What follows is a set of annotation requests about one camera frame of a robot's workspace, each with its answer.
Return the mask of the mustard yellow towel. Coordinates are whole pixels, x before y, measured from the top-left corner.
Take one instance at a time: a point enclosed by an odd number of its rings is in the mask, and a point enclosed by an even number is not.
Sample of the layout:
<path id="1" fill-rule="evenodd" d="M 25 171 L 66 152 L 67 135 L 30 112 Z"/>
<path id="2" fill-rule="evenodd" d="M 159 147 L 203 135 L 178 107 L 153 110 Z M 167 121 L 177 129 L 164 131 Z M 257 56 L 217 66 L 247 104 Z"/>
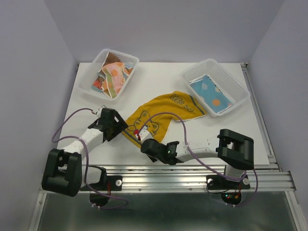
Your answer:
<path id="1" fill-rule="evenodd" d="M 141 105 L 127 120 L 128 128 L 122 134 L 137 147 L 141 142 L 136 132 L 144 128 L 152 137 L 162 142 L 165 138 L 172 120 L 192 120 L 207 115 L 206 110 L 191 95 L 174 91 L 155 97 Z"/>

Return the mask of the blue polka dot towel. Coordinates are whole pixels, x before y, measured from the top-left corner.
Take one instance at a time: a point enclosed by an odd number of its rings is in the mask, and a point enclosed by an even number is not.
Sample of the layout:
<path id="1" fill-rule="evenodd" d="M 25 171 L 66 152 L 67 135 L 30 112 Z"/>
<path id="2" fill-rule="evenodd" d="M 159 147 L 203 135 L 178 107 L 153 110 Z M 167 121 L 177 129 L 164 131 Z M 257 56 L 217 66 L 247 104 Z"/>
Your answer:
<path id="1" fill-rule="evenodd" d="M 192 89 L 217 114 L 233 106 L 233 102 L 220 90 L 208 75 L 189 82 Z"/>

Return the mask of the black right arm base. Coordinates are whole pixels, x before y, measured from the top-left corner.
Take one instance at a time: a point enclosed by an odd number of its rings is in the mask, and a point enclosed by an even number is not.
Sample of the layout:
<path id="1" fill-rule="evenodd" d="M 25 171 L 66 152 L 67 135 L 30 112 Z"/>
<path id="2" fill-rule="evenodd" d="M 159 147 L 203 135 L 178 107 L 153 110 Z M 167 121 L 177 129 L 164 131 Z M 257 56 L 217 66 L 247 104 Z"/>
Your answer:
<path id="1" fill-rule="evenodd" d="M 235 207 L 242 200 L 242 191 L 249 190 L 251 187 L 247 176 L 242 181 L 235 182 L 218 175 L 208 175 L 205 189 L 208 193 L 220 195 L 224 203 Z"/>

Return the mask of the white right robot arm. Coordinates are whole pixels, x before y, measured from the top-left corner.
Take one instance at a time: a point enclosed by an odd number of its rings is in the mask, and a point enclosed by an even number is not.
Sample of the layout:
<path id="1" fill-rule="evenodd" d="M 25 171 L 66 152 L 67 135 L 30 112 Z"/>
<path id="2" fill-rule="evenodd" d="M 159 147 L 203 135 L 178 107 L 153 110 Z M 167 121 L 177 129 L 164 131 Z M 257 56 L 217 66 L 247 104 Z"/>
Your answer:
<path id="1" fill-rule="evenodd" d="M 173 141 L 163 144 L 153 138 L 145 129 L 136 134 L 141 142 L 140 150 L 153 162 L 160 161 L 167 165 L 176 165 L 190 160 L 196 160 L 208 170 L 217 172 L 202 162 L 205 158 L 219 158 L 226 163 L 221 176 L 222 184 L 232 188 L 241 181 L 246 171 L 253 170 L 254 165 L 254 140 L 245 135 L 229 129 L 222 129 L 216 137 L 203 142 L 189 143 L 187 131 L 184 130 L 184 141 Z"/>

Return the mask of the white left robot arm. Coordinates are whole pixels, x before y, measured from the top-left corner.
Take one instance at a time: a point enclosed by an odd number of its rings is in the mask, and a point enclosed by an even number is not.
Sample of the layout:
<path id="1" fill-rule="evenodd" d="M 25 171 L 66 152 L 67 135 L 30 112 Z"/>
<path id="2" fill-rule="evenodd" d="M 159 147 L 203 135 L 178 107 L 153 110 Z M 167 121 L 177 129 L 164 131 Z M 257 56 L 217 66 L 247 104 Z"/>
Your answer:
<path id="1" fill-rule="evenodd" d="M 111 141 L 128 128 L 118 111 L 100 108 L 97 119 L 74 141 L 61 149 L 50 150 L 41 187 L 50 192 L 75 196 L 84 187 L 108 190 L 110 184 L 105 168 L 89 165 L 89 154 L 105 141 Z"/>

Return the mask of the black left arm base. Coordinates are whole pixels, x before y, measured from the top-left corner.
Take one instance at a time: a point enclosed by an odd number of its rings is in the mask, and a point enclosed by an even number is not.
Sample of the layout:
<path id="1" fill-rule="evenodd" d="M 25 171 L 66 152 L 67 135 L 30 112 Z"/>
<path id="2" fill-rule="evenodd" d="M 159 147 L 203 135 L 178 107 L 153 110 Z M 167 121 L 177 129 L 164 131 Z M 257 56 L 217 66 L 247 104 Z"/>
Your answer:
<path id="1" fill-rule="evenodd" d="M 81 191 L 89 191 L 89 201 L 98 210 L 120 209 L 128 205 L 128 200 L 112 195 L 112 191 L 122 190 L 122 176 L 108 176 L 104 167 L 89 166 L 82 169 Z"/>

